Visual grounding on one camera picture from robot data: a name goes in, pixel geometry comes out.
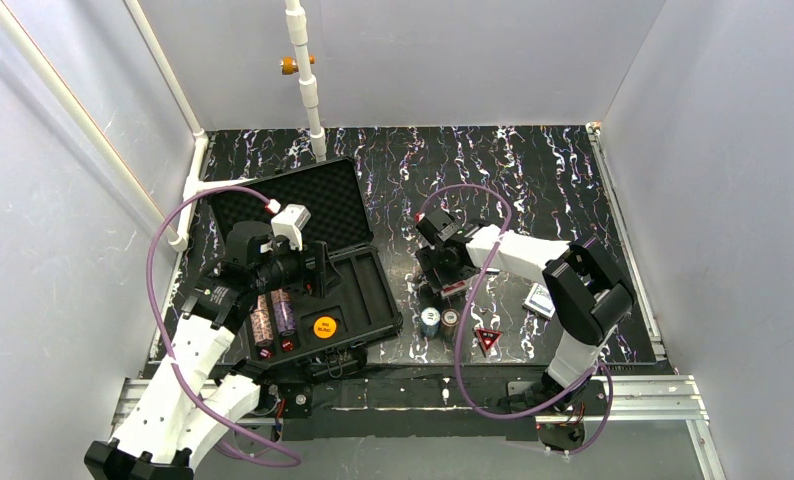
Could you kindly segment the red playing card deck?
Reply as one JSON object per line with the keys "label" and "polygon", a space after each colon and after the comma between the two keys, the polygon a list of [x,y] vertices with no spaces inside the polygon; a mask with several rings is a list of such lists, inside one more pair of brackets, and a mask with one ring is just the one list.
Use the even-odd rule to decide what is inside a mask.
{"label": "red playing card deck", "polygon": [[440,291],[440,296],[442,298],[449,298],[452,296],[460,295],[464,291],[466,291],[469,287],[469,283],[466,281],[459,281],[453,284],[449,284],[443,286]]}

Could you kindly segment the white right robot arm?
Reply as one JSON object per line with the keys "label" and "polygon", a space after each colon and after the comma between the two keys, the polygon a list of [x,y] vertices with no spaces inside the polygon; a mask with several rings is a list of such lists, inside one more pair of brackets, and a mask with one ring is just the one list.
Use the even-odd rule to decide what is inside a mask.
{"label": "white right robot arm", "polygon": [[543,240],[505,231],[485,220],[460,224],[437,208],[416,217],[426,246],[416,253],[431,290],[441,294],[459,282],[477,282],[496,270],[544,287],[563,329],[541,386],[568,393],[595,366],[620,321],[637,303],[629,276],[596,238]]}

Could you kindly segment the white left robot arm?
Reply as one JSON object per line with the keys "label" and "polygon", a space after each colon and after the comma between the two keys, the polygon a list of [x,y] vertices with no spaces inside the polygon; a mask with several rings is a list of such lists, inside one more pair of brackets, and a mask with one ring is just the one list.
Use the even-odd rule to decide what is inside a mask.
{"label": "white left robot arm", "polygon": [[107,441],[87,450],[95,479],[192,479],[197,466],[260,398],[257,375],[235,368],[206,398],[199,391],[260,296],[294,287],[323,298],[340,277],[322,240],[286,214],[243,221],[226,253],[204,269],[182,307],[174,338],[136,406]]}

